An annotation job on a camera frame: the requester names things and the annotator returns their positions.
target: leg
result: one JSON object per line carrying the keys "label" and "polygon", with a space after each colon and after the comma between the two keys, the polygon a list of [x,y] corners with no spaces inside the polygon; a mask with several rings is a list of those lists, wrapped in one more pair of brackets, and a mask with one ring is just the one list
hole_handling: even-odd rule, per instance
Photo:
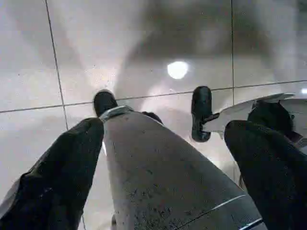
{"label": "leg", "polygon": [[[101,114],[103,114],[106,110],[115,108],[117,106],[118,104],[116,102],[114,95],[109,91],[102,90],[98,92],[94,98],[94,108],[97,117],[100,117]],[[142,112],[142,113],[163,124],[161,119],[156,114],[148,112]]]}
{"label": "leg", "polygon": [[0,206],[0,228],[77,229],[103,136],[98,118],[63,133]]}
{"label": "leg", "polygon": [[268,229],[304,228],[307,157],[281,133],[232,121],[226,144]]}

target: scratched gray surface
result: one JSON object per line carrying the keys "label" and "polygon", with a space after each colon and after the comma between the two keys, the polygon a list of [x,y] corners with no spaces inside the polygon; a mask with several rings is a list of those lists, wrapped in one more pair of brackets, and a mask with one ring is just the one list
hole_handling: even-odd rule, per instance
{"label": "scratched gray surface", "polygon": [[[120,115],[105,123],[105,131],[119,230],[178,229],[224,202],[245,196],[190,144],[147,116]],[[243,211],[244,224],[259,218],[251,199],[241,200],[242,204],[237,219]]]}

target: tile grout line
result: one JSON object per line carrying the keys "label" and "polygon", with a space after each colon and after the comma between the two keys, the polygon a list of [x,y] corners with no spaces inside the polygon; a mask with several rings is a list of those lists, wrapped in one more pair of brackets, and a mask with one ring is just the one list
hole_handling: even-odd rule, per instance
{"label": "tile grout line", "polygon": [[265,83],[265,84],[257,84],[257,85],[242,85],[242,86],[236,86],[234,88],[235,89],[242,89],[242,88],[249,88],[249,87],[256,87],[256,86],[282,85],[282,84],[299,83],[299,82],[307,82],[307,80],[292,80],[292,81],[282,81],[282,82]]}
{"label": "tile grout line", "polygon": [[232,60],[232,105],[235,105],[235,71],[234,71],[234,13],[233,13],[233,0],[230,1],[231,5],[231,60]]}
{"label": "tile grout line", "polygon": [[61,101],[62,101],[62,107],[63,107],[64,118],[65,118],[65,125],[66,125],[66,130],[68,130],[68,121],[67,121],[66,110],[65,110],[65,106],[64,106],[64,99],[63,99],[61,80],[59,78],[58,59],[57,59],[57,53],[56,53],[56,49],[55,49],[55,45],[54,45],[54,38],[53,38],[53,33],[52,33],[51,19],[50,19],[50,14],[49,14],[49,8],[48,8],[47,0],[45,0],[45,4],[46,4],[46,10],[47,10],[47,16],[48,16],[48,22],[49,22],[49,29],[50,29],[52,48],[53,48],[53,55],[54,55],[54,60],[55,60],[55,65],[56,65],[56,70],[57,70],[58,82],[59,82],[59,91],[60,91],[60,94],[61,94]]}
{"label": "tile grout line", "polygon": [[[279,85],[279,84],[282,85],[282,84],[298,83],[298,82],[307,82],[307,80],[295,80],[295,81],[284,81],[284,82],[266,83],[266,84],[258,84],[258,85],[236,86],[234,87],[234,89],[242,89],[242,88],[249,88],[249,87],[256,87],[256,86],[266,86],[266,85]],[[232,87],[227,87],[227,88],[212,89],[211,91],[231,90],[231,89]],[[153,96],[143,96],[143,97],[119,98],[117,99],[117,101],[152,98],[152,97],[163,97],[163,96],[180,95],[180,94],[187,94],[187,93],[193,93],[193,91],[176,92],[176,93],[160,94],[160,95],[153,95]],[[41,106],[41,107],[30,107],[30,108],[24,108],[24,109],[3,110],[3,111],[0,111],[0,114],[27,111],[27,110],[35,110],[35,109],[56,108],[56,107],[62,107],[62,106],[65,107],[65,106],[71,106],[71,105],[83,105],[83,104],[91,104],[91,103],[93,102],[79,102],[79,103],[57,104],[57,105],[49,105],[49,106]]]}

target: glossy floor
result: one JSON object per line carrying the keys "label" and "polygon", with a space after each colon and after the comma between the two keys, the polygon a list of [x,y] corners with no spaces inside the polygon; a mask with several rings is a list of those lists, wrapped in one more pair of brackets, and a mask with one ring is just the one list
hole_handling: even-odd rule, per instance
{"label": "glossy floor", "polygon": [[[205,144],[190,140],[193,89],[211,87],[215,111],[307,92],[303,0],[0,3],[0,198],[57,136],[94,115],[91,101],[100,89],[158,114],[235,181],[238,170],[218,135]],[[85,227],[108,229],[112,212],[101,154]]]}

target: tiled floor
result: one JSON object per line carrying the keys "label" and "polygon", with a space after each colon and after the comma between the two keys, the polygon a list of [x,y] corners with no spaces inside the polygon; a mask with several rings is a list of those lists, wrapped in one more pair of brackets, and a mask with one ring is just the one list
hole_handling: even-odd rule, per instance
{"label": "tiled floor", "polygon": [[[153,111],[237,181],[218,135],[190,140],[191,92],[213,89],[221,110],[258,96],[307,88],[303,0],[0,0],[0,197],[55,138],[93,116],[109,89],[135,110]],[[167,65],[189,65],[180,80]],[[112,200],[100,155],[84,210],[87,229],[109,228]]]}

